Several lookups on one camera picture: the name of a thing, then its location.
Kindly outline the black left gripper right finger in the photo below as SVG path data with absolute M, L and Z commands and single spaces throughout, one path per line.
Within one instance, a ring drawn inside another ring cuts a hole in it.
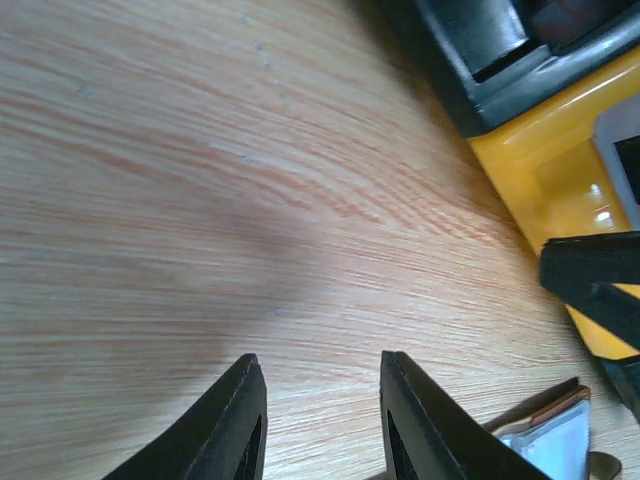
M 406 353 L 384 351 L 380 407 L 389 479 L 545 479 L 481 427 Z

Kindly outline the brown leather card holder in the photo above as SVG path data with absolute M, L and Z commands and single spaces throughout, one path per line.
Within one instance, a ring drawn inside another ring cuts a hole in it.
M 539 392 L 483 428 L 551 479 L 621 479 L 621 461 L 591 447 L 591 390 L 577 377 Z

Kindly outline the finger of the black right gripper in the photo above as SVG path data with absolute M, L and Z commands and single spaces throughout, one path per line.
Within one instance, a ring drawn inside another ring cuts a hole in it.
M 639 283 L 637 231 L 548 240 L 539 283 L 619 339 L 639 343 L 639 299 L 619 288 Z

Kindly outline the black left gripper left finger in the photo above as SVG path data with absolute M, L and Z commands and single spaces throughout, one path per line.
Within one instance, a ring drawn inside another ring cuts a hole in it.
M 267 390 L 258 358 L 241 355 L 169 428 L 108 479 L 261 479 Z

